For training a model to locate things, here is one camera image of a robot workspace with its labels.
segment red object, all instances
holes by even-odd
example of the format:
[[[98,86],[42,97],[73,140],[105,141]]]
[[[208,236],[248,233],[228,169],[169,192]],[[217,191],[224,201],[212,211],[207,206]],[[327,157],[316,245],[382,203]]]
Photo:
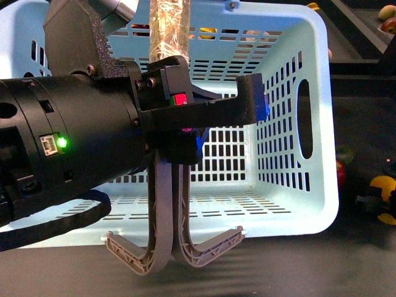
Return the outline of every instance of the red object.
[[[176,94],[174,96],[174,103],[176,105],[184,105],[187,104],[187,96],[186,94],[182,93],[182,94]]]
[[[345,165],[341,161],[336,160],[336,162],[338,190],[341,191],[347,179],[347,171],[345,170]]]
[[[396,33],[396,18],[393,17],[389,20],[386,20],[382,26],[381,26],[381,30],[389,33],[389,34],[395,34]]]

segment basket handle hole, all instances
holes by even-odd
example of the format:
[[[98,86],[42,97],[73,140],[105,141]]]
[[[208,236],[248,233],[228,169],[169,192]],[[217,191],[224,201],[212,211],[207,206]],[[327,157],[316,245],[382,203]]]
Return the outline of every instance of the basket handle hole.
[[[306,79],[302,80],[298,86],[297,127],[301,154],[305,159],[309,159],[313,151],[313,138],[311,98],[309,96],[309,82]]]

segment black cable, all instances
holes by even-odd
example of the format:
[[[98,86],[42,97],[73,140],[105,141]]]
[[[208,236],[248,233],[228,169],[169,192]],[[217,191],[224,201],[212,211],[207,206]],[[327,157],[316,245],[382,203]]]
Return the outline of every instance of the black cable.
[[[77,196],[76,199],[98,201],[100,204],[70,217],[2,232],[0,233],[0,252],[37,243],[48,238],[62,235],[74,229],[89,226],[107,216],[111,211],[110,198],[103,192],[90,190]]]

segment clear plastic tube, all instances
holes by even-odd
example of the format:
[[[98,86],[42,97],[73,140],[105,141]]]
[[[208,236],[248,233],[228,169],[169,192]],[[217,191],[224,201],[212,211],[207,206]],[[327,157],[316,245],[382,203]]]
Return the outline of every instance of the clear plastic tube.
[[[191,0],[151,0],[150,62],[183,56],[189,63]]]

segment red button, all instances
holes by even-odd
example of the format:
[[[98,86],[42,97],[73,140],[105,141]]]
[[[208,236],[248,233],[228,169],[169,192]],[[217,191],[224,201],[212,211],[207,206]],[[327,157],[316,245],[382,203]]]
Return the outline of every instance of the red button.
[[[187,96],[186,94],[182,93],[182,94],[176,94],[174,96],[174,102],[176,103],[176,105],[184,105],[187,104]]]

